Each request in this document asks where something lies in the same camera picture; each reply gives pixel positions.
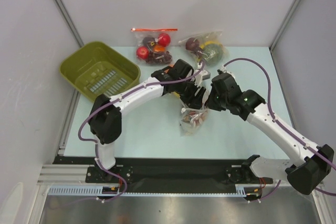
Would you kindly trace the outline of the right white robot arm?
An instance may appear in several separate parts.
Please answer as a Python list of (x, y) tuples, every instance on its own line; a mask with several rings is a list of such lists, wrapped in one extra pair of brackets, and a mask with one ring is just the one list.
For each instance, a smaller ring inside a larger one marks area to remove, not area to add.
[(310, 194), (331, 172), (334, 150), (305, 138), (275, 116), (257, 92), (242, 91), (235, 78), (222, 72), (212, 79), (206, 101), (209, 109), (228, 110), (261, 130), (288, 156), (288, 159), (268, 159), (253, 155), (242, 169), (243, 179), (254, 183), (262, 177), (284, 180), (296, 191)]

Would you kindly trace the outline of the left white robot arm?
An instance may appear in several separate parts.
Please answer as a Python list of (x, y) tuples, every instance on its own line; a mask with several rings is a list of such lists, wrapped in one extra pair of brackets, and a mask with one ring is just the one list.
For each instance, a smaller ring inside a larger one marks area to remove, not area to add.
[(114, 143), (122, 132), (122, 118), (142, 104), (168, 93), (176, 93), (182, 103), (192, 109), (202, 109), (206, 94), (202, 82), (211, 76), (204, 68), (202, 61), (194, 69), (179, 59), (123, 93), (110, 97), (102, 94), (96, 98), (88, 124), (95, 136), (97, 176), (102, 181), (110, 182), (115, 178)]

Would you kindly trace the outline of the polka dot strawberry bag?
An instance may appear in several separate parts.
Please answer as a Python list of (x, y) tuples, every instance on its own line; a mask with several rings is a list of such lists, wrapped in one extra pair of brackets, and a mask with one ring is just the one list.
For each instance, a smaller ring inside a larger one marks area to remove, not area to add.
[(208, 109), (181, 108), (180, 129), (183, 136), (194, 135), (208, 117)]

